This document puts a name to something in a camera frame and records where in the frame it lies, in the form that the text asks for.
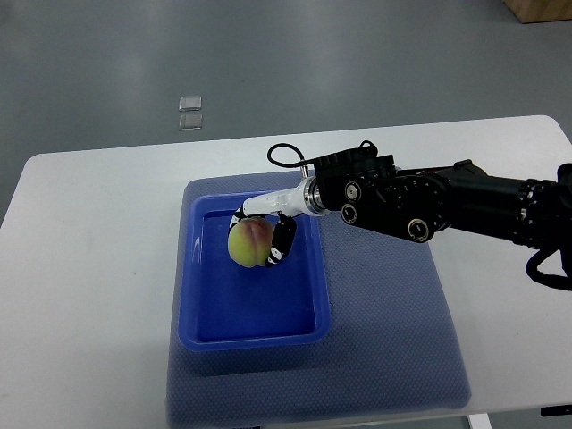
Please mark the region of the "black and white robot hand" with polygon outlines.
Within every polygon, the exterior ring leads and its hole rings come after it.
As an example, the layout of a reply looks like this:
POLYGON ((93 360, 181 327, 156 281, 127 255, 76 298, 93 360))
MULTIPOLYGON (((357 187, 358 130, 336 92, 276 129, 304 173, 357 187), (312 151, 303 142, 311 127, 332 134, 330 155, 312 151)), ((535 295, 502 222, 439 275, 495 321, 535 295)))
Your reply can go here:
POLYGON ((309 196, 307 190, 312 183, 310 178, 304 179, 297 187, 245 200, 235 211, 229 224, 231 228, 239 221, 247 218, 265 218, 274 226, 270 255, 264 267, 274 267, 285 260, 293 246, 297 231, 295 218, 299 215, 309 215, 309 196))

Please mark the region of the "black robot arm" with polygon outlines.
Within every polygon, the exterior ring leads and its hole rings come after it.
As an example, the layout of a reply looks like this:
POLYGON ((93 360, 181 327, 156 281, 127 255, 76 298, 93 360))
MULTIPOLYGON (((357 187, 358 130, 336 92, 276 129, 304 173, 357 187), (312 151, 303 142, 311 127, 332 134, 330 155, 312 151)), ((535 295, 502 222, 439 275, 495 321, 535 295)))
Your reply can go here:
POLYGON ((570 164, 558 168, 555 181, 494 177, 470 160, 400 170, 365 140, 294 163, 309 165, 309 204, 339 213, 348 225, 417 243, 447 228, 511 241, 535 249, 526 263, 531 280, 571 289, 570 164))

